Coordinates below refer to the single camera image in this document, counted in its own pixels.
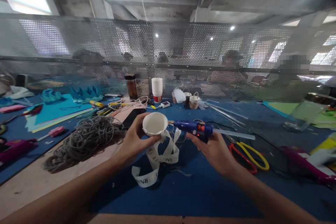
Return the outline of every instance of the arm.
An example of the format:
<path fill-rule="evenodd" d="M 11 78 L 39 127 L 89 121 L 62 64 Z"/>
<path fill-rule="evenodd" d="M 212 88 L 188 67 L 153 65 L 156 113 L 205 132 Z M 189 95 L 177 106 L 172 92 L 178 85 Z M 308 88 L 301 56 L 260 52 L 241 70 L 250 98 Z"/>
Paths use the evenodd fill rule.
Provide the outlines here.
<path fill-rule="evenodd" d="M 42 196 L 3 219 L 0 223 L 65 223 L 119 170 L 131 164 L 139 153 L 152 146 L 160 136 L 140 139 L 142 121 L 149 113 L 138 115 L 114 157 L 87 173 Z"/>
<path fill-rule="evenodd" d="M 188 133 L 187 137 L 203 152 L 209 163 L 236 183 L 258 206 L 270 223 L 320 223 L 298 205 L 268 187 L 235 161 L 223 137 L 214 133 L 208 143 Z"/>

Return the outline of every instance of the green paper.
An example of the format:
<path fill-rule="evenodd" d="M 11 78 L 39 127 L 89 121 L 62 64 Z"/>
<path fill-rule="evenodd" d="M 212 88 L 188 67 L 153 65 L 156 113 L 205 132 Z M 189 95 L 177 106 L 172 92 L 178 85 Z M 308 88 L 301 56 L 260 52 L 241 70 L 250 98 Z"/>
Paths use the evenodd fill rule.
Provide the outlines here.
<path fill-rule="evenodd" d="M 268 105 L 289 115 L 298 103 L 268 103 Z M 317 128 L 336 128 L 336 118 L 319 114 L 313 125 Z"/>

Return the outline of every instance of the paper cup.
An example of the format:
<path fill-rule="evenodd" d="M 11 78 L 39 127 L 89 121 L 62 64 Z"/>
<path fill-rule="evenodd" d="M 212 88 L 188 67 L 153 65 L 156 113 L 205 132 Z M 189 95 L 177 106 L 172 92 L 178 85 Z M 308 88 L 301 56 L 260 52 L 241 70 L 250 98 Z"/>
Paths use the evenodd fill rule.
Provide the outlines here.
<path fill-rule="evenodd" d="M 162 95 L 162 78 L 152 79 L 152 92 L 156 96 Z"/>
<path fill-rule="evenodd" d="M 154 103 L 161 103 L 162 102 L 162 94 L 160 96 L 156 96 L 153 94 Z"/>
<path fill-rule="evenodd" d="M 147 136 L 162 135 L 168 127 L 168 119 L 164 114 L 153 112 L 145 116 L 142 129 Z"/>

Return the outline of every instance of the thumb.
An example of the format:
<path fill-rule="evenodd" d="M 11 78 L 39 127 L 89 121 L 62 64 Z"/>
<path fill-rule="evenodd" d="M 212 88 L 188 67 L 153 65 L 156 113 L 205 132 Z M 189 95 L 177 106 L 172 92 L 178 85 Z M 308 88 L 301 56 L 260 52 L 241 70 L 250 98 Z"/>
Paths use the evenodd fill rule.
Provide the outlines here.
<path fill-rule="evenodd" d="M 153 144 L 155 144 L 160 139 L 161 139 L 161 135 L 155 135 L 155 136 L 151 136 L 148 139 L 144 139 L 146 148 L 149 148 L 150 146 L 152 146 Z"/>
<path fill-rule="evenodd" d="M 201 141 L 198 137 L 195 135 L 188 133 L 187 138 L 189 138 L 200 150 L 203 150 L 207 147 L 207 144 Z"/>

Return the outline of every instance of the red scissors handle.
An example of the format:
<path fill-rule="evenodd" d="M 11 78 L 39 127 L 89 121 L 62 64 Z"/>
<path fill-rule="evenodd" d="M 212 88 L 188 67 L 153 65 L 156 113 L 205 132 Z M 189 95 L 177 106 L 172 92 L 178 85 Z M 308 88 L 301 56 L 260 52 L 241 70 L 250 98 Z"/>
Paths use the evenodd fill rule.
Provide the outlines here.
<path fill-rule="evenodd" d="M 252 174 L 256 174 L 257 173 L 257 168 L 256 168 L 256 166 L 250 161 L 250 160 L 248 160 L 239 150 L 237 150 L 236 148 L 235 148 L 235 146 L 234 146 L 234 144 L 233 143 L 230 143 L 230 145 L 229 145 L 229 150 L 230 150 L 230 152 L 231 152 L 231 155 L 233 156 L 233 158 L 235 159 L 235 157 L 234 157 L 234 155 L 233 155 L 233 153 L 232 153 L 232 149 L 237 153 L 237 154 L 239 154 L 250 166 L 251 166 L 251 170 L 249 170 L 249 169 L 247 169 L 250 173 L 252 173 Z"/>

